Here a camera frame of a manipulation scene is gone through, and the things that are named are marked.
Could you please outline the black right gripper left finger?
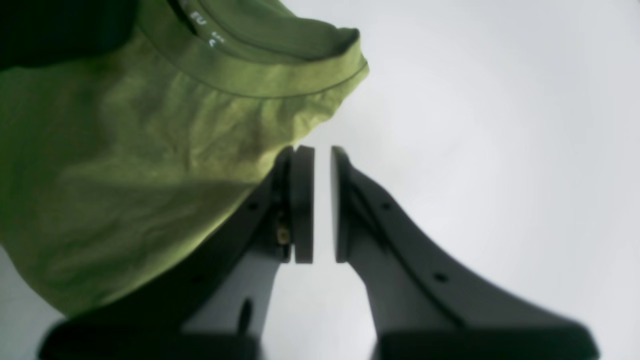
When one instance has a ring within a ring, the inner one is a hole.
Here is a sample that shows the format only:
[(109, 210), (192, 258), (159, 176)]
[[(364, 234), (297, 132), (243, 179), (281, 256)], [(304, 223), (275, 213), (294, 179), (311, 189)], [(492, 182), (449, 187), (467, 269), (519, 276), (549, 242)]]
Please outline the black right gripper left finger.
[(179, 264), (55, 326), (41, 360), (258, 360), (281, 264), (314, 258), (314, 150), (290, 146)]

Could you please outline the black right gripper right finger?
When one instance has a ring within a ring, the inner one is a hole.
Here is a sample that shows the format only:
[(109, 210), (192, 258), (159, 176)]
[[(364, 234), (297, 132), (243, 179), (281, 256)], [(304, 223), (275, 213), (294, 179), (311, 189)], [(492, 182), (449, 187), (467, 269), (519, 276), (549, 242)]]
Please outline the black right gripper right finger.
[(590, 331), (492, 284), (331, 149), (335, 258), (365, 285), (375, 360), (597, 360)]

